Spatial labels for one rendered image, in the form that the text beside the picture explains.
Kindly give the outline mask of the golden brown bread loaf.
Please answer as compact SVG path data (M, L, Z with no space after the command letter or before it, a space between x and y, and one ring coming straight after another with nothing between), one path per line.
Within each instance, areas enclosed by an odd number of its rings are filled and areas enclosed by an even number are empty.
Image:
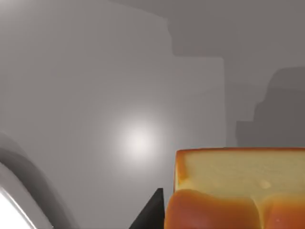
M305 229L305 147L178 150L164 229Z

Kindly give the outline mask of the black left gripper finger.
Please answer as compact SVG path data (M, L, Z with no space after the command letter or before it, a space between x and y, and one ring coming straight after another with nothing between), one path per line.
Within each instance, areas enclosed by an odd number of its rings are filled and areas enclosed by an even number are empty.
M156 189L129 229L164 229L165 207L163 188Z

